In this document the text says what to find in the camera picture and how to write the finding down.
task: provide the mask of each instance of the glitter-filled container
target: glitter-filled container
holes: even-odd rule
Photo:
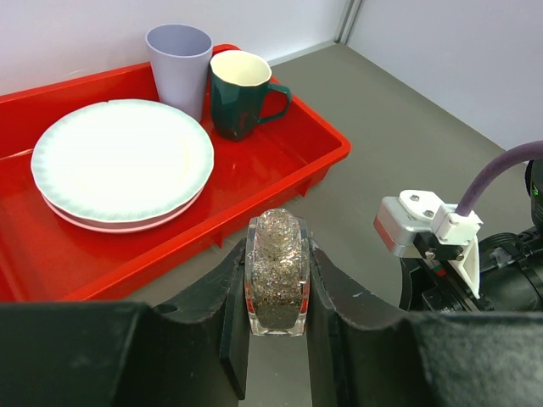
[[[271,209],[249,223],[245,298],[255,335],[299,336],[305,330],[310,289],[305,221]]]

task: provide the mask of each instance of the cup rim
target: cup rim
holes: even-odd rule
[[[151,43],[149,42],[149,34],[151,33],[151,31],[157,30],[157,29],[162,28],[162,27],[170,26],[170,25],[188,27],[188,28],[192,28],[192,29],[194,29],[196,31],[200,31],[202,34],[206,35],[210,39],[210,47],[207,48],[202,53],[196,53],[194,55],[175,55],[173,53],[165,53],[164,51],[160,51],[157,47],[151,45]],[[147,34],[145,34],[145,42],[147,43],[147,46],[149,48],[153,49],[153,51],[155,51],[156,53],[160,53],[162,55],[165,55],[166,57],[172,57],[172,58],[197,58],[197,57],[201,57],[202,55],[206,55],[210,50],[213,49],[213,38],[211,38],[211,36],[207,32],[205,32],[204,30],[202,30],[202,29],[200,29],[198,27],[195,27],[193,25],[189,25],[189,24],[167,23],[167,24],[157,25],[157,26],[151,28],[149,31],[147,31]]]
[[[259,60],[260,62],[262,62],[263,64],[266,65],[267,67],[267,70],[268,70],[268,74],[267,74],[267,78],[263,81],[260,81],[258,83],[253,83],[253,84],[250,84],[250,85],[240,85],[238,83],[235,83],[235,82],[232,82],[232,81],[227,81],[225,79],[223,79],[222,77],[220,77],[214,70],[213,70],[213,61],[217,60],[217,59],[221,59],[221,58],[225,58],[228,54],[232,55],[232,54],[244,54],[244,55],[249,55],[251,58],[254,58],[256,60]],[[272,67],[270,66],[270,64],[268,63],[268,61],[266,61],[265,59],[263,59],[260,55],[256,55],[254,53],[248,53],[247,51],[243,51],[241,49],[229,49],[229,50],[226,50],[226,51],[223,51],[221,53],[217,53],[215,55],[213,55],[213,57],[211,58],[211,61],[210,61],[210,68],[211,68],[211,72],[216,75],[219,79],[221,79],[221,81],[225,81],[226,83],[229,83],[231,85],[235,85],[235,86],[240,86],[240,87],[254,87],[254,86],[260,86],[264,83],[267,83],[268,81],[270,81],[270,79],[272,78]]]

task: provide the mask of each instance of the green mug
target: green mug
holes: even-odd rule
[[[292,94],[286,86],[270,83],[272,69],[261,57],[245,51],[224,51],[211,66],[211,119],[219,135],[234,141],[244,139],[257,126],[287,113]],[[268,92],[287,97],[282,112],[260,117]]]

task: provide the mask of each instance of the pink plate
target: pink plate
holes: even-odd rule
[[[194,204],[194,202],[196,201],[196,199],[198,199],[202,191],[203,189],[198,191],[198,193],[194,195],[194,197],[190,201],[188,201],[187,203],[185,203],[184,205],[178,208],[173,209],[171,212],[168,212],[167,214],[164,214],[161,216],[155,216],[154,218],[140,220],[137,222],[122,222],[122,223],[98,222],[95,220],[79,218],[77,216],[70,215],[67,212],[64,212],[62,209],[50,203],[45,197],[43,197],[43,200],[55,214],[57,214],[62,219],[66,220],[67,222],[71,223],[72,225],[76,225],[84,229],[88,229],[89,231],[101,231],[102,233],[133,233],[135,231],[146,231],[147,229],[151,229],[153,227],[163,225],[166,222],[179,216],[180,214],[185,212],[192,204]]]

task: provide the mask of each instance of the tray rim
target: tray rim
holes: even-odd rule
[[[223,50],[228,49],[240,49],[232,44],[221,44],[217,45],[214,48],[214,53],[218,53]],[[120,75],[125,75],[134,70],[150,69],[149,62],[143,62],[140,64],[132,64],[121,68],[116,68],[112,70],[106,70],[103,72],[98,72],[91,75],[86,75],[80,78],[70,79],[67,81],[61,81],[45,86],[39,86],[32,89],[27,89],[19,92],[9,93],[6,95],[0,96],[0,104],[12,102],[18,99],[25,99],[34,97],[36,95],[42,95],[43,93],[54,92],[60,89],[68,89],[71,87],[76,87],[82,84],[89,84],[93,81],[101,81],[105,78],[113,78]],[[279,83],[275,78],[271,78],[272,81]],[[185,246],[189,246],[199,241],[213,236],[217,233],[220,233],[221,228],[228,224],[231,221],[235,221],[238,216],[243,216],[246,212],[250,212],[259,205],[265,204],[266,201],[274,199],[280,196],[282,193],[294,190],[300,184],[304,184],[309,181],[315,174],[319,171],[328,170],[332,165],[338,163],[341,159],[344,159],[349,155],[351,150],[350,141],[336,130],[330,123],[324,120],[317,112],[310,108],[306,103],[304,103],[296,95],[293,95],[293,104],[297,104],[301,110],[304,111],[312,120],[314,120],[319,126],[323,128],[324,131],[332,135],[338,142],[339,146],[334,150],[324,154],[320,158],[310,162],[304,167],[294,171],[288,176],[284,177],[280,181],[276,181],[269,187],[266,187],[259,191],[258,193],[236,203],[235,205],[223,210],[222,212],[208,218],[202,223],[188,229],[175,237],[167,240],[154,248],[151,248],[147,252],[140,254],[132,260],[127,261],[125,264],[117,267],[113,270],[109,270],[99,278],[88,282],[87,284],[82,285],[81,287],[71,291],[68,294],[65,294],[63,297],[54,298],[53,301],[83,301],[88,299],[104,299],[105,297],[100,297],[101,294],[106,293],[108,290],[112,289],[115,286],[122,285],[127,279],[136,275],[140,271],[152,267],[163,259],[167,259],[170,255],[174,254],[176,251],[183,249]],[[5,276],[9,276],[11,273],[2,271]],[[132,291],[135,291],[149,282],[144,284],[135,284],[137,285]],[[9,289],[15,296],[15,301],[25,301],[24,298],[19,299],[20,296],[20,287],[13,287],[9,284]],[[121,294],[121,297],[128,295],[127,290]]]

